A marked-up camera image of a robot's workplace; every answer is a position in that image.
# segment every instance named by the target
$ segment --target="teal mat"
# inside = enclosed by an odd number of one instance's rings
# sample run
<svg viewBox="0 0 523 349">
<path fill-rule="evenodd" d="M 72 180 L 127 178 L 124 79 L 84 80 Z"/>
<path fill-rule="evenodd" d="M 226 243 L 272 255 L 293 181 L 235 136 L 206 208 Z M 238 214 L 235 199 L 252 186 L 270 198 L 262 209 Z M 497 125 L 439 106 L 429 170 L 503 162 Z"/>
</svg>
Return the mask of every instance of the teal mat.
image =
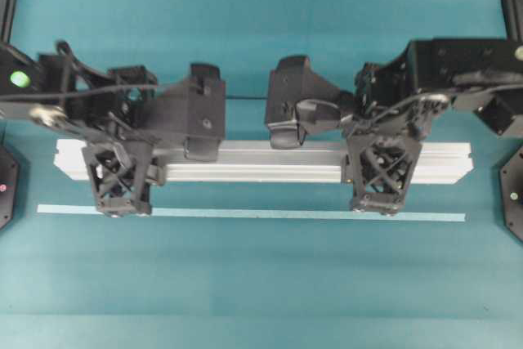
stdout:
<svg viewBox="0 0 523 349">
<path fill-rule="evenodd" d="M 412 37 L 503 36 L 498 0 L 20 0 L 13 43 L 70 40 L 98 67 L 145 62 L 165 82 L 221 66 L 231 96 L 263 97 L 294 52 L 344 87 Z M 264 100 L 228 100 L 227 137 L 265 139 Z M 336 138 L 331 134 L 327 138 Z M 523 246 L 503 227 L 497 173 L 519 141 L 447 113 L 431 141 L 470 141 L 455 186 L 412 186 L 408 213 L 465 222 L 37 214 L 92 202 L 51 162 L 56 135 L 9 122 L 22 163 L 0 233 L 0 347 L 523 346 Z M 169 184 L 159 208 L 340 211 L 349 186 Z"/>
</svg>

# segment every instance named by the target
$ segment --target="black mounting plate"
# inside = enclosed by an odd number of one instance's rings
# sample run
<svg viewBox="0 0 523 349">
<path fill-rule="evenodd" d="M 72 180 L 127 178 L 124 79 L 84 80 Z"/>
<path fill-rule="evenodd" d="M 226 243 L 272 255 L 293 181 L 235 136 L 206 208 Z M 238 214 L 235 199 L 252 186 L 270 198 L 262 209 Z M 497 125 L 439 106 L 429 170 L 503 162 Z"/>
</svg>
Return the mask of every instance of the black mounting plate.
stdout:
<svg viewBox="0 0 523 349">
<path fill-rule="evenodd" d="M 523 241 L 523 149 L 499 171 L 505 225 Z"/>
<path fill-rule="evenodd" d="M 11 37 L 15 4 L 16 0 L 0 0 L 0 39 L 6 43 Z"/>
<path fill-rule="evenodd" d="M 0 229 L 13 218 L 18 172 L 18 163 L 0 146 Z"/>
</svg>

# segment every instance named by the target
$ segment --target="bolt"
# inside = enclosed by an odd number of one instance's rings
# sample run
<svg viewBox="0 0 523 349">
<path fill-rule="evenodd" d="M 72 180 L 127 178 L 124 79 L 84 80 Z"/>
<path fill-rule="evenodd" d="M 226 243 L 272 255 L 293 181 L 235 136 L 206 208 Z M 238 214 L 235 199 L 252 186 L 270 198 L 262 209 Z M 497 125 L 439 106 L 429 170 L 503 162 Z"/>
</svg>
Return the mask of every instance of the bolt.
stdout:
<svg viewBox="0 0 523 349">
<path fill-rule="evenodd" d="M 209 119 L 205 118 L 204 120 L 202 120 L 202 124 L 203 124 L 203 127 L 204 128 L 207 128 L 208 130 L 210 130 L 212 128 L 212 123 Z"/>
<path fill-rule="evenodd" d="M 518 60 L 523 60 L 523 46 L 516 48 L 516 51 L 514 51 L 514 56 Z"/>
</svg>

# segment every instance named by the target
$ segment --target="cable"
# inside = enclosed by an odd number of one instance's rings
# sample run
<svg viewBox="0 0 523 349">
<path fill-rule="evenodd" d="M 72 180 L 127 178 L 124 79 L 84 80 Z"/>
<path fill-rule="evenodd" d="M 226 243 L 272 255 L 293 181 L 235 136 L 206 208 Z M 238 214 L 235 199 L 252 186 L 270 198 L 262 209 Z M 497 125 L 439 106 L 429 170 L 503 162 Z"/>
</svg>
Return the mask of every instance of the cable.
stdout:
<svg viewBox="0 0 523 349">
<path fill-rule="evenodd" d="M 0 96 L 0 101 L 26 101 L 26 100 L 52 100 L 60 98 L 79 98 L 97 96 L 99 94 L 123 92 L 132 89 L 141 90 L 156 90 L 161 87 L 169 87 L 172 85 L 109 85 L 98 87 L 92 90 L 82 90 L 79 92 L 66 92 L 66 93 L 40 93 L 40 94 L 6 94 Z"/>
<path fill-rule="evenodd" d="M 36 62 L 31 59 L 29 56 L 25 55 L 22 51 L 16 49 L 12 45 L 5 43 L 3 41 L 0 41 L 0 48 L 4 51 L 9 52 L 11 56 L 13 56 L 18 61 L 21 61 L 22 63 L 26 65 L 35 65 Z"/>
<path fill-rule="evenodd" d="M 496 87 L 488 87 L 486 89 L 477 90 L 474 92 L 467 91 L 467 92 L 449 93 L 448 91 L 434 91 L 434 92 L 419 93 L 419 94 L 415 94 L 413 96 L 409 96 L 409 97 L 403 99 L 402 101 L 397 102 L 396 104 L 394 104 L 393 106 L 390 106 L 389 108 L 387 108 L 383 112 L 380 112 L 376 116 L 374 116 L 370 119 L 367 119 L 367 121 L 369 121 L 371 124 L 374 124 L 378 120 L 383 119 L 389 113 L 399 110 L 402 107 L 404 107 L 412 102 L 421 100 L 422 98 L 429 97 L 429 96 L 444 95 L 444 96 L 447 96 L 449 99 L 451 99 L 451 98 L 455 98 L 457 96 L 474 96 L 474 95 L 479 95 L 479 94 L 490 94 L 490 93 L 495 93 L 495 92 L 502 92 L 502 91 L 506 91 L 506 90 L 516 90 L 516 89 L 522 89 L 522 88 L 523 88 L 523 84 L 515 83 L 515 84 L 508 84 L 508 85 L 500 85 L 500 86 L 496 86 Z"/>
</svg>

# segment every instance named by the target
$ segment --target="green led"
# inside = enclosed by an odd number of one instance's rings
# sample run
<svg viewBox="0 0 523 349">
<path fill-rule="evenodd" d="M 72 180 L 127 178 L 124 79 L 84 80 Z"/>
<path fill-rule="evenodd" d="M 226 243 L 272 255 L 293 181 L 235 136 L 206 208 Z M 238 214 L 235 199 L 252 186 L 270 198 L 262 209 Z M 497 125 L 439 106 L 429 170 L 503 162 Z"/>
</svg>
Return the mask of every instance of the green led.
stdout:
<svg viewBox="0 0 523 349">
<path fill-rule="evenodd" d="M 31 84 L 31 78 L 23 71 L 15 71 L 11 74 L 10 80 L 17 87 L 27 87 Z"/>
</svg>

